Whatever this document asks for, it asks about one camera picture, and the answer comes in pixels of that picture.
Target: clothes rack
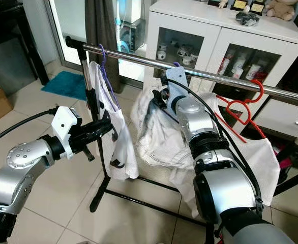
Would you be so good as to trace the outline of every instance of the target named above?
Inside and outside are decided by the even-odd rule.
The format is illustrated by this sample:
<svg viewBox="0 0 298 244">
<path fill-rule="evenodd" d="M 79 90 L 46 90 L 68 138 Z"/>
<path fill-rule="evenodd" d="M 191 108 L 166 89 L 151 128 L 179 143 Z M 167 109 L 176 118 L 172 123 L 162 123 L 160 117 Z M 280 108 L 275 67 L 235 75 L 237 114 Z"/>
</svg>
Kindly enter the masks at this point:
<svg viewBox="0 0 298 244">
<path fill-rule="evenodd" d="M 98 104 L 97 104 L 97 100 L 96 100 L 96 92 L 95 90 L 92 88 L 91 82 L 90 82 L 90 76 L 89 76 L 89 70 L 88 70 L 88 63 L 87 63 L 87 57 L 86 57 L 86 51 L 88 52 L 92 52 L 95 54 L 101 54 L 103 55 L 103 50 L 100 47 L 96 47 L 93 45 L 89 45 L 86 44 L 84 42 L 80 42 L 80 41 L 76 41 L 71 39 L 70 37 L 66 37 L 66 44 L 68 47 L 71 48 L 75 48 L 78 51 L 78 56 L 81 62 L 81 67 L 82 67 L 82 71 L 83 71 L 83 75 L 85 78 L 85 85 L 86 85 L 86 98 L 87 98 L 87 102 L 88 102 L 88 107 L 91 110 L 91 114 L 92 114 L 92 119 L 94 121 L 97 121 L 99 119 L 99 109 L 98 109 Z M 126 54 L 126 53 L 122 53 L 122 52 L 118 52 L 118 51 L 113 51 L 113 50 L 109 50 L 106 49 L 105 50 L 105 54 L 108 57 L 113 57 L 113 58 L 119 58 L 119 59 L 123 59 L 123 60 L 127 60 L 133 63 L 138 63 L 141 65 L 146 65 L 146 66 L 150 66 L 150 67 L 154 67 L 154 68 L 158 68 L 158 69 L 163 69 L 163 70 L 167 70 L 170 68 L 173 68 L 174 66 L 168 63 L 164 63 L 161 61 L 157 61 L 157 60 L 152 60 L 152 59 L 148 59 L 148 58 L 143 58 L 143 57 L 138 57 L 135 55 L 131 55 L 131 54 Z M 260 91 L 260 88 L 258 85 L 253 84 L 251 82 L 248 81 L 244 81 L 244 80 L 239 80 L 239 79 L 233 79 L 233 78 L 229 78 L 229 77 L 225 77 L 225 76 L 221 76 L 221 75 L 216 75 L 216 74 L 212 74 L 212 73 L 208 73 L 208 72 L 204 72 L 204 71 L 199 71 L 199 70 L 194 70 L 194 69 L 189 69 L 189 68 L 185 68 L 185 74 L 189 75 L 189 76 L 193 76 L 193 77 L 197 77 L 197 78 L 201 78 L 201 79 L 205 79 L 205 80 L 209 80 L 209 81 L 213 81 L 216 83 L 220 83 L 220 84 L 226 84 L 226 85 L 231 85 L 231 86 L 235 86 L 238 88 L 244 88 L 247 90 L 251 90 L 254 92 L 258 92 Z M 281 90 L 275 87 L 271 87 L 271 86 L 263 86 L 264 88 L 264 93 L 265 94 L 269 94 L 275 97 L 282 97 L 282 98 L 287 98 L 287 99 L 291 99 L 291 100 L 295 100 L 298 101 L 298 94 L 296 93 L 292 93 L 290 91 L 285 91 L 285 90 Z M 91 204 L 90 204 L 90 211 L 91 212 L 95 212 L 104 193 L 108 193 L 111 195 L 115 195 L 117 197 L 121 197 L 123 199 L 150 207 L 152 209 L 167 213 L 169 215 L 178 217 L 180 219 L 201 225 L 201 226 L 205 226 L 207 227 L 206 223 L 194 220 L 192 218 L 177 214 L 175 212 L 166 210 L 164 208 L 152 205 L 150 203 L 147 202 L 143 202 L 141 200 L 123 195 L 121 193 L 112 191 L 107 189 L 107 186 L 109 184 L 110 181 L 110 177 L 107 175 L 106 169 L 105 169 L 105 165 L 104 165 L 104 160 L 103 160 L 103 146 L 102 146 L 102 141 L 101 139 L 99 139 L 98 141 L 98 148 L 99 148 L 99 152 L 100 152 L 100 158 L 101 158 L 101 163 L 102 163 L 102 167 L 103 167 L 103 172 L 104 172 L 104 179 L 98 189 L 97 194 L 95 195 L 95 197 L 93 198 Z M 172 191 L 176 191 L 178 192 L 178 190 L 176 188 L 161 184 L 159 182 L 147 179 L 147 178 L 143 178 L 141 176 L 139 176 L 137 179 L 139 180 L 143 180 L 145 182 L 149 182 L 151 184 L 160 186 L 160 187 L 164 187 L 166 189 L 172 190 Z"/>
</svg>

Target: trophy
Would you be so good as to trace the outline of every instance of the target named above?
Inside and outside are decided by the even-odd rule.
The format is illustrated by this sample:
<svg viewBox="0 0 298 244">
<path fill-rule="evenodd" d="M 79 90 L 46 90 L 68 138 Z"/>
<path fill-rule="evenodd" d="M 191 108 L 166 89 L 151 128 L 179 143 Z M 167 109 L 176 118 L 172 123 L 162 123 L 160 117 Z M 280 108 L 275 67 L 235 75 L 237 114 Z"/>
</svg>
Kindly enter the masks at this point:
<svg viewBox="0 0 298 244">
<path fill-rule="evenodd" d="M 247 1 L 235 0 L 234 4 L 230 7 L 230 9 L 240 11 L 240 10 L 243 10 L 246 5 L 247 5 Z"/>
<path fill-rule="evenodd" d="M 266 0 L 254 0 L 251 4 L 250 12 L 254 14 L 262 15 L 265 1 Z"/>
</svg>

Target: robotic arm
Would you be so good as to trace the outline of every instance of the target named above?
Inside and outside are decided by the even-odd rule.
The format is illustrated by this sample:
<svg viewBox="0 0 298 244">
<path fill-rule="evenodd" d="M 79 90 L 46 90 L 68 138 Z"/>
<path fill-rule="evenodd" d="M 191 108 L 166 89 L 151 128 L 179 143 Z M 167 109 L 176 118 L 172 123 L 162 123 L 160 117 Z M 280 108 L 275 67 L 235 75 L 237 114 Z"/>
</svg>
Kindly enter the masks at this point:
<svg viewBox="0 0 298 244">
<path fill-rule="evenodd" d="M 81 126 L 82 119 L 73 108 L 59 107 L 52 121 L 55 136 L 45 135 L 38 140 L 13 147 L 7 163 L 0 169 L 0 243 L 7 238 L 22 210 L 34 182 L 55 160 L 71 158 L 83 151 L 88 160 L 94 156 L 87 144 L 113 129 L 109 119 Z"/>
<path fill-rule="evenodd" d="M 188 86 L 182 67 L 169 69 L 166 74 L 169 80 Z M 178 118 L 194 158 L 198 211 L 208 223 L 219 226 L 224 243 L 293 243 L 285 233 L 261 219 L 261 202 L 257 201 L 251 181 L 239 169 L 227 139 L 220 135 L 206 107 L 171 81 L 162 97 L 167 99 L 169 113 Z M 7 163 L 0 169 L 0 243 L 7 243 L 38 176 L 55 160 L 69 159 L 81 151 L 89 161 L 93 160 L 87 144 L 114 129 L 109 118 L 84 126 L 81 123 L 74 109 L 59 107 L 52 122 L 55 136 L 46 135 L 9 151 Z"/>
<path fill-rule="evenodd" d="M 194 158 L 193 183 L 200 215 L 219 226 L 225 244 L 293 243 L 284 232 L 261 219 L 261 202 L 204 105 L 170 82 L 187 87 L 184 69 L 169 69 L 166 75 L 168 91 L 163 97 L 167 97 L 168 112 L 177 116 Z"/>
</svg>

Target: drawer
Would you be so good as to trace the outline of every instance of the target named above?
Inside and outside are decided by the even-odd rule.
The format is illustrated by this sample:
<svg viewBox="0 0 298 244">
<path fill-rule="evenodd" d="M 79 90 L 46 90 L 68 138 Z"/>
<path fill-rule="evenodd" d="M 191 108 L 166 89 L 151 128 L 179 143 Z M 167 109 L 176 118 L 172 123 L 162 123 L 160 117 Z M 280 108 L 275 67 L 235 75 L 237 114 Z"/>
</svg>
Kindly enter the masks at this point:
<svg viewBox="0 0 298 244">
<path fill-rule="evenodd" d="M 259 126 L 298 137 L 298 106 L 270 99 L 255 122 Z"/>
</svg>

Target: blue rug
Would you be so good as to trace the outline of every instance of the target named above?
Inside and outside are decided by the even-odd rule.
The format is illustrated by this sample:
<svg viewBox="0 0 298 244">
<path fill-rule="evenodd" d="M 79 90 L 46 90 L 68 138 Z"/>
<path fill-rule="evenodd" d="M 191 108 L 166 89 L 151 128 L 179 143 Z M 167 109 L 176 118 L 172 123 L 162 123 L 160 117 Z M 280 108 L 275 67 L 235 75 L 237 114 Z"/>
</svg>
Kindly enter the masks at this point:
<svg viewBox="0 0 298 244">
<path fill-rule="evenodd" d="M 41 90 L 70 98 L 86 100 L 85 84 L 82 75 L 67 71 L 60 72 L 51 79 Z"/>
</svg>

